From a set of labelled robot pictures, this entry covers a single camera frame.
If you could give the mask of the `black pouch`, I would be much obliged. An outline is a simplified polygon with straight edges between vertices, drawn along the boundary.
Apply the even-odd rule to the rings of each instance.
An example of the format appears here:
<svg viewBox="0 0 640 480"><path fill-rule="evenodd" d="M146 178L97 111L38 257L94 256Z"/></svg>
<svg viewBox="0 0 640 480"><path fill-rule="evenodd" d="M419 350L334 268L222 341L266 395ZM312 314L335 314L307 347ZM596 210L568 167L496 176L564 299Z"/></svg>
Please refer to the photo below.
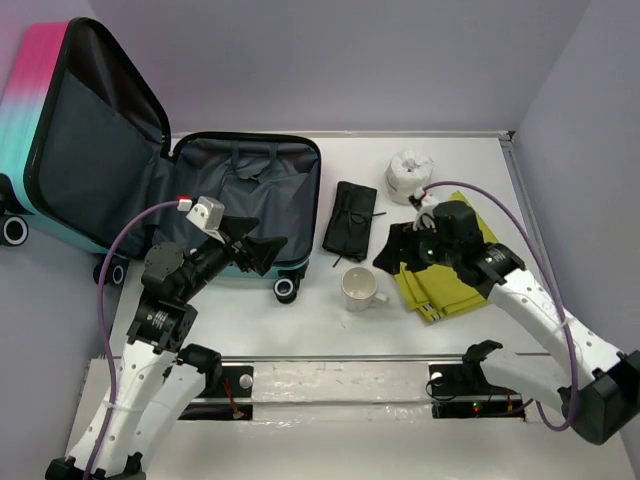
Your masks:
<svg viewBox="0 0 640 480"><path fill-rule="evenodd" d="M335 200L322 248L338 259L360 263L367 257L371 225L376 213L377 190L347 181L337 183Z"/></svg>

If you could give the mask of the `white ceramic mug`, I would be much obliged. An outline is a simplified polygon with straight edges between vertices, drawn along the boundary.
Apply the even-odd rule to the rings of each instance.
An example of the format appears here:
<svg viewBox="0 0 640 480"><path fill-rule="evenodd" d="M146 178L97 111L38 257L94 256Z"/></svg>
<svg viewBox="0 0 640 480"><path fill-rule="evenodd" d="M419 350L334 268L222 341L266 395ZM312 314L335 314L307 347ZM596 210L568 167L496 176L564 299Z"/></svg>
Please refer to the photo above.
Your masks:
<svg viewBox="0 0 640 480"><path fill-rule="evenodd" d="M343 273L341 292L345 308L352 312L389 302L389 297L378 289L374 273L364 267L353 267Z"/></svg>

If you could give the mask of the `yellow-green cloth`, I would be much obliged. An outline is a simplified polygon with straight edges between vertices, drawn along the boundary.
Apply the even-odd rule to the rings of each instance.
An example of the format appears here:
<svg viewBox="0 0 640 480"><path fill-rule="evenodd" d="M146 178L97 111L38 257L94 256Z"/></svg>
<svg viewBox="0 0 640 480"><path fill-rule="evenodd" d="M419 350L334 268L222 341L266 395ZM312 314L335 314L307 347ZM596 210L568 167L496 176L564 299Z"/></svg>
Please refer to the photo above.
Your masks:
<svg viewBox="0 0 640 480"><path fill-rule="evenodd" d="M394 280L407 308L417 312L426 323L469 313L488 304L449 267L434 265L411 272L402 264Z"/></svg>

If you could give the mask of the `white toilet paper roll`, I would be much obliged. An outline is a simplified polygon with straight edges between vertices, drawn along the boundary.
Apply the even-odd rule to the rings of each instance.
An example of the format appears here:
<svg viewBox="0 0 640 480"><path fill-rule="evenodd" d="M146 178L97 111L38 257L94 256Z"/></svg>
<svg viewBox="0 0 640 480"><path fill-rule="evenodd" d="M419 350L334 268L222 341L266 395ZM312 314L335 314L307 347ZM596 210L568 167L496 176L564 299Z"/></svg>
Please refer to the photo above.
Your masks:
<svg viewBox="0 0 640 480"><path fill-rule="evenodd" d="M390 199L409 205L408 198L430 181L433 167L432 158L421 152L402 150L394 154L384 174Z"/></svg>

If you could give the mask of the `pink and teal suitcase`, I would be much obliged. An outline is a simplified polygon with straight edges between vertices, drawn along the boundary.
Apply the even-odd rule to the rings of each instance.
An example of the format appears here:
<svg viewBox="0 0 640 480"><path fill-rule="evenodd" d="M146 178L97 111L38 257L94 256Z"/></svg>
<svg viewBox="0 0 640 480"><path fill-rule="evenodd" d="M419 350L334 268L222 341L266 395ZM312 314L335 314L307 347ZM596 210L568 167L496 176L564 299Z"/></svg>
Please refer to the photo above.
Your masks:
<svg viewBox="0 0 640 480"><path fill-rule="evenodd" d="M160 242L204 235L169 209L179 196L255 217L258 238L286 245L268 271L293 301L312 251L321 152L282 134L196 132L171 138L167 114L114 36L78 17L30 26L1 100L1 243L31 229L99 255L140 259Z"/></svg>

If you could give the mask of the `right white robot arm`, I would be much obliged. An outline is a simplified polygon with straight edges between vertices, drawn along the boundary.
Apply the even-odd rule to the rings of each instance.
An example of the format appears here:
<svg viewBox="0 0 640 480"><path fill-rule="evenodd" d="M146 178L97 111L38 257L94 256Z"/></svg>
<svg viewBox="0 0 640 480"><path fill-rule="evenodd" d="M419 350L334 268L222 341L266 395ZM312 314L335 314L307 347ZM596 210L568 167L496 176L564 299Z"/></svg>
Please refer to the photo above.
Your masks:
<svg viewBox="0 0 640 480"><path fill-rule="evenodd" d="M507 313L556 362L542 373L495 341L471 346L462 384L482 392L504 386L561 413L582 439L602 445L639 413L639 353L625 353L598 337L540 285L508 247L485 241L475 211L446 201L415 221L390 226L375 267L451 268L467 286Z"/></svg>

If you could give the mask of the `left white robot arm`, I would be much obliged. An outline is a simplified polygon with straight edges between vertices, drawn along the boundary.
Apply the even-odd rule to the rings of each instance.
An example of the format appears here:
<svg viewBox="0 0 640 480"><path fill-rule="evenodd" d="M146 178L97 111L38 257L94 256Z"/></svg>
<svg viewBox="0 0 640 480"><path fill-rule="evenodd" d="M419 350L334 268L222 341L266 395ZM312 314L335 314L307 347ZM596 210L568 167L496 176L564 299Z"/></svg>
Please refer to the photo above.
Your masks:
<svg viewBox="0 0 640 480"><path fill-rule="evenodd" d="M184 343L197 311L190 300L229 265L263 276L287 240L254 239L256 218L223 217L217 232L191 253L161 243L147 253L144 287L127 332L115 383L66 458L48 479L143 479L158 447L198 394L221 383L221 356Z"/></svg>

